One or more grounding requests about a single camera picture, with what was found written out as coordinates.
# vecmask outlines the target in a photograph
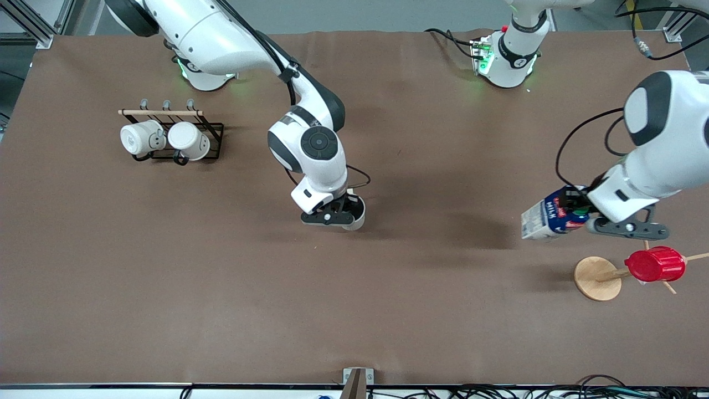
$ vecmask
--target brown paper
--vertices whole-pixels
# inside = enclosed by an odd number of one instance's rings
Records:
[[[460,35],[476,37],[477,33]],[[676,47],[644,38],[660,55]],[[266,132],[285,86],[246,72],[189,87],[160,38],[59,36],[35,56],[0,146],[0,381],[330,383],[346,366],[379,383],[705,385],[709,268],[673,286],[624,282],[587,300],[574,265],[622,265],[641,241],[576,231],[520,240],[520,214],[562,183],[554,156],[579,122],[622,106],[650,73],[627,32],[551,33],[534,73],[492,87],[428,33],[275,39],[341,96],[357,232],[304,226]],[[194,98],[228,125],[223,157],[135,162],[117,115]],[[588,184],[615,158],[613,118],[580,131],[564,175]],[[623,127],[613,147],[630,148]],[[351,181],[360,176],[351,174]],[[663,200],[663,244],[706,249],[707,188]]]

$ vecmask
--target white cup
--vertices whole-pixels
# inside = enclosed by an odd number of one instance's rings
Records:
[[[121,128],[121,143],[129,153],[142,156],[165,148],[167,138],[162,126],[150,119]]]
[[[183,158],[200,160],[209,152],[209,138],[189,122],[177,122],[167,133],[170,145],[179,150]]]

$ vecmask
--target black wire rack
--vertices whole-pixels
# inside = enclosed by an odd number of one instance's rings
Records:
[[[194,107],[193,99],[187,100],[186,110],[184,111],[173,111],[170,109],[169,100],[165,100],[162,103],[162,110],[151,111],[147,107],[147,99],[143,99],[140,102],[140,109],[119,109],[118,114],[123,115],[132,124],[138,124],[141,122],[138,121],[138,118],[136,118],[137,116],[145,117],[146,120],[152,119],[160,124],[165,135],[167,135],[167,132],[171,127],[173,127],[173,125],[179,122],[190,122],[209,138],[209,152],[202,159],[219,159],[219,155],[221,154],[221,144],[224,137],[224,124],[208,121],[204,116],[204,112]],[[179,152],[179,150],[173,148],[168,142],[162,150],[150,151],[146,155],[140,157],[133,155],[133,159],[138,162],[143,162],[149,159],[173,160],[176,164],[184,166],[187,162],[181,158]]]

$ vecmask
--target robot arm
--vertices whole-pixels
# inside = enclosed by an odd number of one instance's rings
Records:
[[[269,129],[268,144],[287,170],[304,174],[291,193],[303,210],[303,222],[346,229],[363,224],[364,203],[347,192],[345,152],[335,133],[345,124],[345,106],[285,50],[212,0],[106,3],[114,18],[138,35],[155,34],[159,27],[197,89],[219,88],[234,74],[257,68],[292,84],[300,101]]]
[[[623,115],[636,149],[582,188],[583,197],[570,187],[550,196],[557,205],[549,206],[547,224],[566,218],[555,233],[585,222],[595,234],[665,239],[669,230],[652,222],[654,204],[709,182],[709,72],[655,72],[630,93]],[[635,215],[642,210],[648,217],[638,220]],[[590,218],[596,212],[600,215]],[[523,223],[532,221],[530,217],[523,216]],[[577,220],[569,225],[570,218]],[[533,224],[527,225],[528,233]]]
[[[547,9],[572,9],[595,0],[504,0],[512,8],[512,22],[504,31],[473,43],[473,67],[499,87],[520,85],[537,60],[537,52],[549,32]]]

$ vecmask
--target red cup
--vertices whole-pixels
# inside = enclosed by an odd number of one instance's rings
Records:
[[[682,277],[687,266],[682,255],[668,246],[634,252],[625,260],[625,265],[630,274],[646,283],[675,281]]]

